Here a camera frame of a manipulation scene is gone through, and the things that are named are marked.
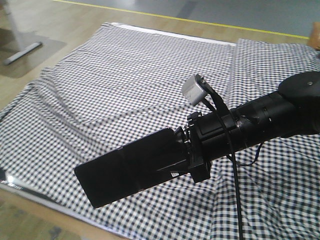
gray floor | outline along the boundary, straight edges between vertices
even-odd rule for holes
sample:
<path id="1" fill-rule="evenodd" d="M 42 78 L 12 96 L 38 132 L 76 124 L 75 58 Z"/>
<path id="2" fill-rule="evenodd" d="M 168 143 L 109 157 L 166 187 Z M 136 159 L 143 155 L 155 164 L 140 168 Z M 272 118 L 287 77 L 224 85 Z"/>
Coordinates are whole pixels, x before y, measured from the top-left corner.
<path id="1" fill-rule="evenodd" d="M 170 17 L 308 37 L 319 0 L 72 0 Z"/>

yellow line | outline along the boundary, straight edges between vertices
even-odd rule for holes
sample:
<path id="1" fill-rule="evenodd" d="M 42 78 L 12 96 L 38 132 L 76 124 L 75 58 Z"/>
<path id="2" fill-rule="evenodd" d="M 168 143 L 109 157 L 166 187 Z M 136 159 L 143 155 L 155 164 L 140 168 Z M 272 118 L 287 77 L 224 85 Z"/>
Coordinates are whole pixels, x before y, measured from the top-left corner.
<path id="1" fill-rule="evenodd" d="M 174 17 L 174 16 L 165 16 L 165 15 L 147 13 L 147 12 L 142 12 L 142 11 L 132 11 L 132 10 L 126 10 L 126 9 L 121 9 L 121 8 L 102 6 L 102 5 L 93 5 L 93 4 L 88 4 L 88 3 L 76 2 L 76 1 L 68 1 L 68 0 L 53 0 L 53 1 L 68 3 L 68 4 L 77 4 L 77 5 L 83 5 L 83 6 L 95 7 L 95 8 L 101 8 L 101 9 L 115 10 L 115 11 L 132 13 L 132 14 L 141 14 L 141 15 L 159 17 L 159 18 L 164 18 L 164 19 L 180 20 L 180 21 L 196 23 L 196 24 L 205 24 L 205 25 L 225 27 L 225 28 L 231 28 L 231 29 L 247 30 L 247 31 L 259 32 L 259 33 L 265 33 L 265 34 L 275 34 L 275 35 L 298 38 L 298 39 L 309 39 L 307 36 L 299 36 L 299 35 L 293 35 L 293 34 L 287 34 L 287 33 L 281 33 L 281 32 L 259 30 L 259 29 L 242 27 L 242 26 L 232 26 L 232 25 L 226 25 L 226 24 L 220 24 L 220 23 L 214 23 L 214 22 L 196 21 L 196 20 L 190 20 L 190 19 L 179 18 L 179 17 Z"/>

silver sensor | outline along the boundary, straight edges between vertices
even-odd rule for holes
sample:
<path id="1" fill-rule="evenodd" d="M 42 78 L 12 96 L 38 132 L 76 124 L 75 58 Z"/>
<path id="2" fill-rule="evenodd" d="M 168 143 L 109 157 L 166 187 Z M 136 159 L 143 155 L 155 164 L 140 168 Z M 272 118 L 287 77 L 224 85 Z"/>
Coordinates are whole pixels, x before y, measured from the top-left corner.
<path id="1" fill-rule="evenodd" d="M 204 81 L 199 74 L 192 75 L 182 86 L 183 96 L 193 105 L 200 103 L 207 92 L 201 88 L 198 81 Z"/>

black cable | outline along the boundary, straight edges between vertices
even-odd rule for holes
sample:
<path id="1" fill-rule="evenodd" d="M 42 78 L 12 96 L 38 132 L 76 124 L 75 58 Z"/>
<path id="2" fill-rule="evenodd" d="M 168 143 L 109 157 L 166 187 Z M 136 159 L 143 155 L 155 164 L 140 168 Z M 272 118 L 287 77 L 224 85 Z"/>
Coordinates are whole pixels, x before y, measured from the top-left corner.
<path id="1" fill-rule="evenodd" d="M 250 162 L 250 163 L 248 163 L 248 164 L 236 162 L 236 164 L 237 164 L 238 166 L 241 166 L 241 167 L 248 167 L 248 166 L 253 165 L 253 164 L 258 160 L 259 153 L 260 153 L 260 149 L 261 149 L 261 147 L 262 147 L 263 144 L 264 144 L 264 143 L 262 142 L 262 143 L 260 143 L 260 145 L 257 147 L 256 152 L 255 152 L 255 157 L 254 157 L 254 160 L 253 160 L 252 162 Z M 230 155 L 227 155 L 226 157 L 227 157 L 228 159 L 232 160 L 232 158 L 231 158 Z"/>
<path id="2" fill-rule="evenodd" d="M 230 160 L 232 162 L 232 168 L 233 168 L 233 179 L 234 179 L 235 198 L 236 198 L 236 211 L 237 211 L 237 216 L 238 216 L 239 239 L 244 240 L 237 161 L 236 161 L 236 155 L 235 155 L 234 147 L 232 145 L 231 137 L 230 137 L 229 131 L 227 130 L 227 127 L 226 127 L 224 121 L 221 119 L 221 117 L 217 113 L 217 110 L 214 108 L 214 106 L 212 106 L 208 102 L 208 100 L 205 98 L 202 100 L 202 102 L 207 108 L 209 108 L 216 115 L 216 117 L 217 117 L 219 123 L 221 124 L 222 129 L 225 133 L 227 142 L 229 143 L 229 148 L 230 148 L 230 152 L 231 152 L 231 159 Z"/>

black and white checkered fabric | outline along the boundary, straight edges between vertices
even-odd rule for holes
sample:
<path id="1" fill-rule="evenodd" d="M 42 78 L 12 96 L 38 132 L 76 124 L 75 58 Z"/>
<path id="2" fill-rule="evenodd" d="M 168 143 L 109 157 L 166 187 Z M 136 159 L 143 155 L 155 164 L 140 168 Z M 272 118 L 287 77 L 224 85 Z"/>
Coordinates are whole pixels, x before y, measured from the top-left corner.
<path id="1" fill-rule="evenodd" d="M 39 192 L 113 232 L 137 240 L 237 239 L 232 165 L 212 178 L 189 175 L 93 209 L 74 167 L 194 111 L 182 84 L 201 74 L 229 107 L 270 93 L 285 78 L 320 71 L 298 44 L 231 45 L 124 29 L 105 23 L 56 66 L 42 71 L 0 114 L 0 166 Z M 319 239 L 319 136 L 277 138 L 239 167 L 246 239 Z M 250 162 L 254 148 L 237 153 Z"/>

